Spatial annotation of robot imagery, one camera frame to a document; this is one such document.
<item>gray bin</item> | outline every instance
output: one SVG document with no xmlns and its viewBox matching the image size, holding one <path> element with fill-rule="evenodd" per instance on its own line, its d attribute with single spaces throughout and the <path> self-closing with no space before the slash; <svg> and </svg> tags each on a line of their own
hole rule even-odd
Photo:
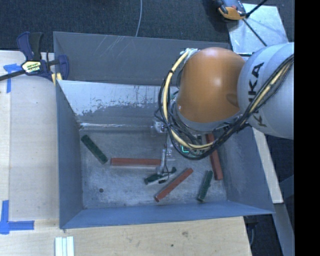
<svg viewBox="0 0 320 256">
<path fill-rule="evenodd" d="M 66 54 L 70 76 L 56 85 L 60 228 L 166 223 L 272 214 L 274 207 L 250 127 L 218 149 L 223 180 L 197 196 L 210 159 L 188 160 L 174 149 L 177 172 L 148 184 L 150 167 L 115 167 L 111 158 L 161 159 L 164 133 L 154 129 L 163 78 L 184 48 L 228 44 L 98 34 L 54 33 L 56 55 Z M 108 161 L 82 143 L 89 135 Z M 193 173 L 160 202 L 154 196 L 186 168 Z"/>
</svg>

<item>blue tape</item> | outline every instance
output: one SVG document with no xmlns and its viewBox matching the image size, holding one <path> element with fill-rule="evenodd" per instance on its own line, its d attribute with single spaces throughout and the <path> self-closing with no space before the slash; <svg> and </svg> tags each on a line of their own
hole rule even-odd
<svg viewBox="0 0 320 256">
<path fill-rule="evenodd" d="M 8 235 L 10 231 L 34 230 L 34 220 L 9 221 L 9 200 L 2 201 L 0 234 Z"/>
<path fill-rule="evenodd" d="M 9 65 L 4 65 L 3 68 L 8 72 L 8 74 L 15 72 L 15 71 L 20 71 L 22 70 L 20 65 L 15 64 L 9 64 Z M 9 78 L 6 82 L 6 93 L 11 92 L 11 78 Z"/>
</svg>

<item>dark floor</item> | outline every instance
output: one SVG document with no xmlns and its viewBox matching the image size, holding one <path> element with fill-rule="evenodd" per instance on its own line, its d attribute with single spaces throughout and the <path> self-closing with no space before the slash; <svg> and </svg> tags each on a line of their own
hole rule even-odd
<svg viewBox="0 0 320 256">
<path fill-rule="evenodd" d="M 243 0 L 259 4 L 261 0 Z M 295 41 L 295 0 L 269 0 L 276 6 L 289 42 Z M 227 25 L 212 0 L 0 0 L 0 50 L 17 50 L 19 34 L 43 32 L 42 52 L 53 52 L 53 31 L 229 42 Z M 294 174 L 294 142 L 267 136 L 281 183 Z M 294 196 L 285 205 L 295 228 Z M 282 256 L 271 215 L 255 216 L 253 256 Z"/>
</svg>

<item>white cable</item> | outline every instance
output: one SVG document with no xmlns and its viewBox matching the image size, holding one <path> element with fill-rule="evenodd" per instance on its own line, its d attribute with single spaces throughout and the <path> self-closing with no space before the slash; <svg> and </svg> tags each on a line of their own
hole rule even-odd
<svg viewBox="0 0 320 256">
<path fill-rule="evenodd" d="M 140 28 L 140 22 L 141 22 L 141 17 L 142 17 L 142 0 L 140 0 L 140 18 L 139 18 L 139 23 L 138 27 L 136 29 L 135 37 L 138 36 L 139 28 Z"/>
</svg>

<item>bin floor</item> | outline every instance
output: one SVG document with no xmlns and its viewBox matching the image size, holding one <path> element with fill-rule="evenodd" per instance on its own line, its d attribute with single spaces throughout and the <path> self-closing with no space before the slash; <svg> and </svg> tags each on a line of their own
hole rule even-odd
<svg viewBox="0 0 320 256">
<path fill-rule="evenodd" d="M 80 137 L 88 135 L 105 154 L 108 161 L 101 164 L 91 151 L 80 142 L 83 208 L 110 208 L 141 205 L 168 205 L 194 203 L 200 191 L 207 170 L 212 170 L 209 157 L 189 160 L 174 148 L 168 147 L 167 167 L 171 171 L 168 181 L 145 184 L 144 179 L 155 174 L 155 167 L 111 166 L 111 158 L 161 159 L 166 141 L 164 133 L 155 135 L 152 130 L 80 130 Z M 185 169 L 193 173 L 160 202 L 154 196 L 165 188 Z M 211 181 L 205 197 L 206 202 L 227 199 L 223 180 Z"/>
</svg>

